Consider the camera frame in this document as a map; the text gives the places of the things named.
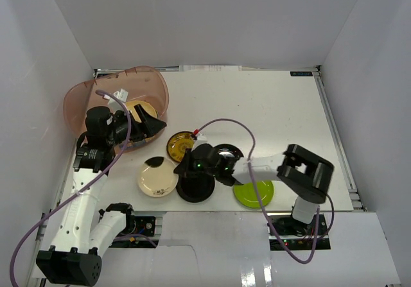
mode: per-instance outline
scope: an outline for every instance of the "white wall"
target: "white wall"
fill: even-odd
[[[323,63],[356,0],[55,0],[92,67]]]
[[[324,63],[360,196],[411,286],[411,0],[358,0]]]
[[[91,77],[54,0],[0,0],[0,286],[22,235],[48,211],[61,184],[74,138],[62,100]],[[23,286],[34,248],[17,259]]]

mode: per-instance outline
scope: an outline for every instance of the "white table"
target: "white table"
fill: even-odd
[[[170,93],[167,128],[154,142],[126,153],[111,169],[98,209],[126,202],[136,211],[250,211],[234,197],[231,187],[216,183],[209,199],[191,204],[174,190],[168,196],[152,198],[137,186],[137,170],[155,156],[165,156],[170,136],[200,127],[218,117],[237,119],[256,136],[255,157],[269,156],[299,144],[331,161],[335,171],[329,194],[337,211],[352,211],[337,151],[326,120],[314,77],[291,77],[290,72],[170,72],[162,73]],[[234,123],[215,123],[204,131],[213,145],[230,143],[247,155],[248,133]],[[71,185],[72,173],[67,185]],[[282,182],[275,182],[268,211],[290,211],[296,194]],[[328,202],[322,210],[330,210]]]

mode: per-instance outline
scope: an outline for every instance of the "green plate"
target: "green plate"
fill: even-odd
[[[274,185],[272,181],[257,181],[257,187],[263,205],[270,203],[274,196]],[[239,202],[249,208],[259,208],[256,192],[252,183],[247,183],[242,186],[234,186],[234,195]]]

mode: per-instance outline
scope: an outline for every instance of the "cream plate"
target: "cream plate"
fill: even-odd
[[[179,181],[175,165],[165,157],[152,157],[139,168],[138,184],[144,194],[163,197],[170,194]]]

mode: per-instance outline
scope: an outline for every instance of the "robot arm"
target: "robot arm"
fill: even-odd
[[[136,105],[141,122],[132,120],[131,141],[141,141],[162,130],[166,123],[151,117]],[[107,181],[103,175],[83,193],[79,190],[101,173],[114,159],[114,147],[123,143],[128,123],[124,112],[115,114],[107,107],[87,111],[87,131],[77,142],[71,194],[79,194],[67,205],[59,230],[49,250],[37,254],[36,264],[51,283],[94,286],[100,276],[101,257],[118,234],[134,230],[132,207],[110,205],[99,224],[91,232],[92,217],[100,192]]]
[[[279,180],[298,195],[292,211],[297,221],[309,224],[318,205],[326,201],[334,166],[302,146],[290,144],[283,153],[251,158],[251,164],[256,181]],[[251,182],[246,158],[218,154],[203,135],[186,150],[174,172],[181,177],[207,173],[227,186]]]

